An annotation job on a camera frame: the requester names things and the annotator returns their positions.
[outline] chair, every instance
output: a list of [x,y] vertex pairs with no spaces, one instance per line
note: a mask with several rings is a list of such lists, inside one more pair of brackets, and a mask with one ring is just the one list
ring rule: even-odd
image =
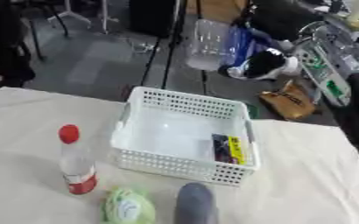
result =
[[11,2],[14,6],[19,8],[19,13],[20,13],[21,17],[27,19],[28,24],[31,29],[31,32],[32,32],[32,40],[33,40],[33,44],[34,44],[36,53],[38,55],[38,58],[40,61],[45,61],[46,57],[42,55],[42,52],[40,50],[35,23],[31,18],[27,17],[25,15],[25,13],[26,13],[26,11],[28,11],[31,8],[37,8],[43,12],[44,17],[48,18],[48,15],[50,12],[60,22],[60,25],[62,26],[62,28],[64,30],[64,36],[66,38],[68,38],[69,37],[68,29],[54,7],[58,3],[58,1],[56,1],[56,0],[12,0]]

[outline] machine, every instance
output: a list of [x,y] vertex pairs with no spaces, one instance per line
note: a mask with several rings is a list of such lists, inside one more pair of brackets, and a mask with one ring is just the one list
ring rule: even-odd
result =
[[359,44],[337,26],[315,22],[301,30],[294,55],[359,151]]

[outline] floor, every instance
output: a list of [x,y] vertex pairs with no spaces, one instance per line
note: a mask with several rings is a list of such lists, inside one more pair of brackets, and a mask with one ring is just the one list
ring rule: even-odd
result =
[[[110,24],[110,34],[103,35],[101,24],[94,19],[91,29],[80,21],[66,18],[65,22],[71,32],[71,38],[64,38],[58,24],[36,19],[39,29],[39,42],[46,62],[36,57],[32,67],[37,78],[26,87],[48,92],[68,95],[80,95],[109,101],[126,101],[129,89],[140,85],[145,65],[151,51],[140,47],[142,44],[153,45],[156,38],[127,31],[126,4],[116,1],[110,7],[110,14],[120,18],[121,22]],[[258,118],[275,119],[258,100],[262,91],[276,89],[281,82],[233,80],[218,73],[208,73],[205,89],[201,81],[201,71],[186,65],[188,37],[194,28],[196,16],[187,15],[183,33],[184,41],[174,54],[172,67],[167,81],[167,89],[186,93],[217,96],[250,103],[258,108]],[[26,40],[32,45],[31,37]],[[164,40],[148,74],[147,87],[160,88],[168,55],[169,40]],[[322,107],[322,115],[312,115],[304,123],[334,125],[330,113]]]

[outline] water bottle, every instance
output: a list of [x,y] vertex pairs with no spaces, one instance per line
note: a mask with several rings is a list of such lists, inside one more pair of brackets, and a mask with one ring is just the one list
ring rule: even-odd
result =
[[229,24],[199,19],[187,51],[187,64],[205,71],[218,70],[222,58],[234,53],[225,48],[229,28]]
[[62,141],[60,169],[70,193],[89,193],[96,186],[95,162],[80,138],[77,126],[68,124],[59,131]]

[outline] white tablecloth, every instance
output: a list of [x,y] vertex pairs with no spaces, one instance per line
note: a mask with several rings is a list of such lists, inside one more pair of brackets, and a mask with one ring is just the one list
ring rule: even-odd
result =
[[[112,185],[146,190],[157,223],[172,223],[184,179],[116,168],[101,142],[123,110],[119,102],[16,88],[0,89],[0,223],[98,223]],[[74,123],[93,147],[99,184],[67,192],[58,161],[57,130]],[[239,188],[208,185],[222,224],[359,223],[359,156],[334,127],[255,121],[262,168]]]

